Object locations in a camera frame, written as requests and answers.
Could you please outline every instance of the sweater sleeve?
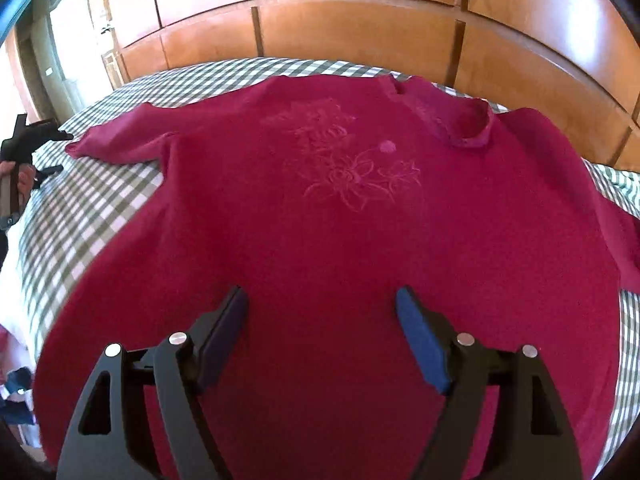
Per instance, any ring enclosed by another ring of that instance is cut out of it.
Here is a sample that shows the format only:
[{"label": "sweater sleeve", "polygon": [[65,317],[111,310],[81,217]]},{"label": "sweater sleeve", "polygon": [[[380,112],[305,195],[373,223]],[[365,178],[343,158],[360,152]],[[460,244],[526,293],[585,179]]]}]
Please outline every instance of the sweater sleeve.
[{"label": "sweater sleeve", "polygon": [[142,103],[108,123],[92,126],[65,151],[73,158],[90,156],[109,164],[133,164],[158,160],[164,138],[176,132],[193,131],[216,118],[233,114],[265,94],[279,78],[227,92],[180,108],[162,108]]},{"label": "sweater sleeve", "polygon": [[640,220],[603,197],[594,187],[602,235],[620,270],[620,288],[640,294]]}]

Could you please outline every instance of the green and white checkered fabric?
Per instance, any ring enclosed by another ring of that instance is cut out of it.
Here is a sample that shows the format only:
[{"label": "green and white checkered fabric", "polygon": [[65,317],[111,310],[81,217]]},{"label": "green and white checkered fabric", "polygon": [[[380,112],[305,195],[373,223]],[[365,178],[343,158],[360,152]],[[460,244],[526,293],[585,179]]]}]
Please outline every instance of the green and white checkered fabric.
[{"label": "green and white checkered fabric", "polygon": [[[343,61],[253,58],[205,63],[137,79],[71,118],[63,129],[79,139],[90,126],[112,120],[143,102],[178,107],[256,84],[273,75],[373,77],[388,73],[401,80],[408,77]],[[466,96],[436,86],[449,94]],[[496,113],[507,111],[497,104],[491,106]],[[72,160],[65,155],[64,144],[49,143],[34,156],[38,167],[64,164],[65,172],[33,194],[20,238],[18,271],[36,357],[82,272],[162,182],[155,162],[110,166],[86,158]],[[640,218],[640,175],[586,164],[600,192]],[[600,466],[618,448],[640,409],[640,298],[623,291],[620,307],[620,375]]]}]

